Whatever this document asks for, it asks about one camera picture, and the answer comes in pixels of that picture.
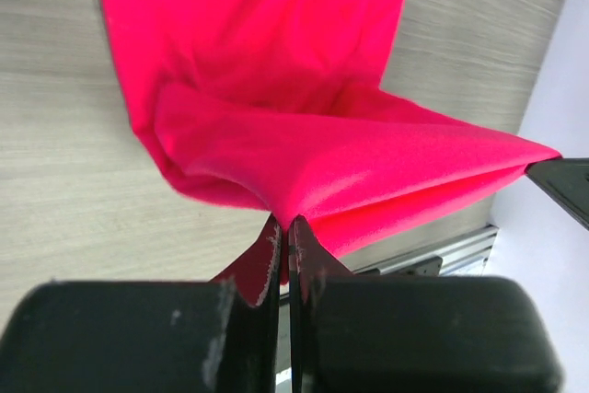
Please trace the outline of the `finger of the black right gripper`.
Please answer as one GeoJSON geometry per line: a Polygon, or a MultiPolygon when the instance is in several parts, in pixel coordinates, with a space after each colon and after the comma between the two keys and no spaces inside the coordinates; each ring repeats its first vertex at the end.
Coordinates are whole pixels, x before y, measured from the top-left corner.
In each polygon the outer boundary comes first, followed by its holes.
{"type": "Polygon", "coordinates": [[[579,224],[589,222],[589,160],[557,158],[528,166],[525,174],[579,224]]]}

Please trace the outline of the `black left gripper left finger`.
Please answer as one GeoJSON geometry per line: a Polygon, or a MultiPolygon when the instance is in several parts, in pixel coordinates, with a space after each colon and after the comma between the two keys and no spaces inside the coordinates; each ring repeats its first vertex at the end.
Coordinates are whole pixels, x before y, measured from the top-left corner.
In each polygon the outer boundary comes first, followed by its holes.
{"type": "Polygon", "coordinates": [[[253,244],[214,277],[223,291],[222,332],[211,357],[217,392],[273,392],[282,229],[269,220],[253,244]]]}

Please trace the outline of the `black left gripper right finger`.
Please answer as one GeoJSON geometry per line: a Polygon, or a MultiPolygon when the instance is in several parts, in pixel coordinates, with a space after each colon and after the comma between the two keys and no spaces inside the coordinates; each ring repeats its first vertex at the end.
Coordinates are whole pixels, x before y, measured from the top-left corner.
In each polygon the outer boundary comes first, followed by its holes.
{"type": "Polygon", "coordinates": [[[293,392],[353,392],[354,275],[297,216],[288,229],[293,392]]]}

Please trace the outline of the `magenta red t-shirt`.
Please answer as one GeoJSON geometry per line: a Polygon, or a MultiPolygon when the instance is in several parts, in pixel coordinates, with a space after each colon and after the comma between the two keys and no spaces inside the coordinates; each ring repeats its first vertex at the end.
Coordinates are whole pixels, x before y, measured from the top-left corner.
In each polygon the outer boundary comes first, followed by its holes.
{"type": "Polygon", "coordinates": [[[380,87],[404,0],[101,0],[131,126],[178,192],[341,256],[558,152],[380,87]]]}

